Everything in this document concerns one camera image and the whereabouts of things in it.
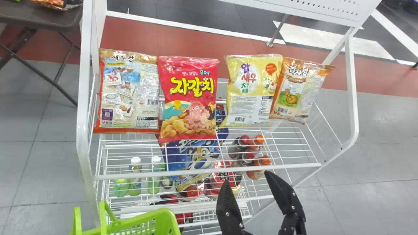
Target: barcode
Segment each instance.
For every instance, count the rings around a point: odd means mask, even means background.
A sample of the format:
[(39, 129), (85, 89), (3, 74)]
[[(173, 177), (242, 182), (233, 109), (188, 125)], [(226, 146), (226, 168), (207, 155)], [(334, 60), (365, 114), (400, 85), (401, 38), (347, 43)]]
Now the barcode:
[(244, 122), (244, 119), (243, 117), (235, 117), (236, 122)]
[(287, 109), (284, 109), (284, 108), (279, 108), (279, 112), (282, 112), (282, 113), (287, 113)]
[(158, 106), (158, 100), (147, 100), (147, 105)]

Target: shrimp crackers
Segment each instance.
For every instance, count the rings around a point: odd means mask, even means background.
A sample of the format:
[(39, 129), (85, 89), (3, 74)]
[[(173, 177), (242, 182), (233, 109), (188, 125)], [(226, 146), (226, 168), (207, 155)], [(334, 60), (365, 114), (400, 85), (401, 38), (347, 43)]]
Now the shrimp crackers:
[(217, 59), (159, 56), (165, 97), (159, 143), (216, 139)]
[(268, 122), (283, 57), (278, 54), (226, 56), (228, 114), (221, 126)]
[(157, 57), (100, 49), (100, 106), (95, 133), (156, 132)]
[(287, 119), (304, 124), (325, 77), (332, 65), (284, 58), (279, 88), (274, 94), (270, 118)]

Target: red floor stripe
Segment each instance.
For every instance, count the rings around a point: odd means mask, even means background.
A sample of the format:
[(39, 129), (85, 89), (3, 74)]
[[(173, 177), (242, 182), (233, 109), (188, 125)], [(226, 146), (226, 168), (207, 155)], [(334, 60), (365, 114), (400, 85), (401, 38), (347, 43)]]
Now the red floor stripe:
[[(16, 26), (7, 26), (0, 42), (10, 42), (19, 32)], [(79, 31), (67, 34), (79, 43)], [(262, 41), (236, 38), (183, 28), (156, 25), (120, 18), (107, 17), (102, 37), (103, 48), (136, 51), (151, 55), (178, 55), (217, 58), (219, 76), (228, 78), (225, 55), (279, 53), (284, 56), (322, 62), (327, 52), (276, 44), (266, 47)], [(39, 31), (19, 52), (25, 59), (61, 62), (65, 57), (62, 48), (68, 43), (57, 33)], [(70, 63), (79, 63), (78, 52)], [(345, 57), (338, 55), (333, 61), (336, 69), (325, 79), (324, 88), (347, 89)], [(418, 71), (409, 66), (380, 60), (355, 58), (357, 90), (374, 94), (418, 97)]]

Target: yellow snack bag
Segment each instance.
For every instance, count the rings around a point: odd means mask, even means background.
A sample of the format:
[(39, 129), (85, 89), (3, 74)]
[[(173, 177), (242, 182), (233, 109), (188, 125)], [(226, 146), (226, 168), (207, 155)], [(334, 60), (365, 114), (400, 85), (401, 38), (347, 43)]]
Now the yellow snack bag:
[(226, 56), (228, 114), (220, 126), (268, 122), (283, 57), (279, 54)]
[(283, 58), (270, 118), (304, 124), (325, 77), (334, 68), (332, 65)]

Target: dark table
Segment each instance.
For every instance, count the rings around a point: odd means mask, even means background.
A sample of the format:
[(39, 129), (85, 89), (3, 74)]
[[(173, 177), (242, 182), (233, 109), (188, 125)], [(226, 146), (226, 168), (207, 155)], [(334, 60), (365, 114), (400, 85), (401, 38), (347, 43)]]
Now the dark table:
[[(65, 68), (65, 65), (67, 64), (67, 60), (73, 48), (80, 50), (80, 47), (75, 45), (67, 36), (63, 34), (63, 32), (74, 31), (78, 28), (82, 11), (82, 7), (77, 7), (67, 11), (59, 11), (40, 6), (37, 3), (27, 0), (21, 0), (20, 2), (0, 0), (0, 23), (20, 25), (24, 27), (24, 29), (9, 45), (5, 46), (0, 44), (0, 49), (3, 49), (6, 52), (5, 56), (0, 59), (0, 69), (2, 69), (11, 59), (17, 59), (20, 63), (30, 68), (40, 77), (56, 87), (65, 97), (67, 97), (67, 99), (77, 106), (77, 102), (60, 85), (58, 85), (58, 80)], [(39, 29), (56, 31), (71, 44), (71, 47), (68, 50), (67, 55), (54, 79), (49, 78), (17, 55), (17, 52), (30, 40), (33, 35), (35, 35)]]

